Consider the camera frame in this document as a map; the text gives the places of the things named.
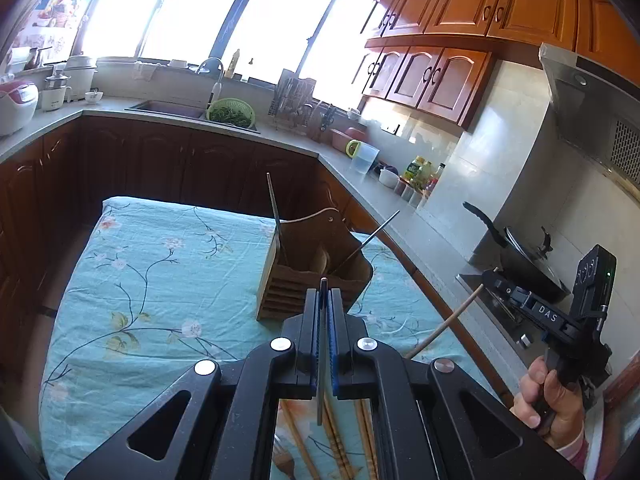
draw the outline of plastic basket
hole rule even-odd
[[[207,109],[207,121],[211,120],[211,112],[213,110],[218,110],[220,108],[230,108],[231,110],[235,110],[238,112],[242,112],[242,114],[251,121],[249,124],[249,128],[253,128],[255,124],[255,112],[254,109],[251,108],[247,103],[241,101],[240,99],[234,99],[233,97],[228,97],[225,99],[220,99],[211,103],[209,108]]]

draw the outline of blue floral tablecloth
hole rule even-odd
[[[280,333],[279,322],[255,320],[273,232],[267,218],[128,197],[104,202],[60,304],[40,389],[52,480],[62,480],[197,360],[243,358]],[[407,351],[442,318],[380,241],[364,255],[374,275],[350,314],[364,319],[373,338]],[[440,356],[490,391],[450,330],[416,359]],[[357,478],[368,478],[353,403],[332,403]],[[313,422],[313,401],[290,405],[321,476],[339,478]],[[278,422],[276,432],[296,460],[296,478],[310,478],[286,425]],[[286,478],[275,467],[271,477]]]

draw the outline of pan lid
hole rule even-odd
[[[566,290],[564,283],[558,278],[554,270],[549,266],[546,256],[539,248],[532,248],[522,242],[522,237],[517,237],[511,227],[505,227],[504,233],[508,242],[527,260],[536,266],[546,277],[554,282],[559,288]]]

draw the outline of green vegetables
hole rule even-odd
[[[209,120],[215,123],[232,124],[239,128],[248,128],[251,126],[251,119],[238,110],[232,110],[228,107],[215,108],[210,112]]]

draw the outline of frying pan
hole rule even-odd
[[[545,228],[542,228],[545,234],[542,246],[539,250],[533,251],[514,236],[511,228],[505,227],[503,236],[491,219],[476,206],[469,202],[463,202],[462,206],[484,222],[491,237],[502,248],[500,264],[502,273],[508,280],[530,290],[549,303],[558,303],[570,293],[546,262],[546,254],[553,251],[553,248],[551,236]]]

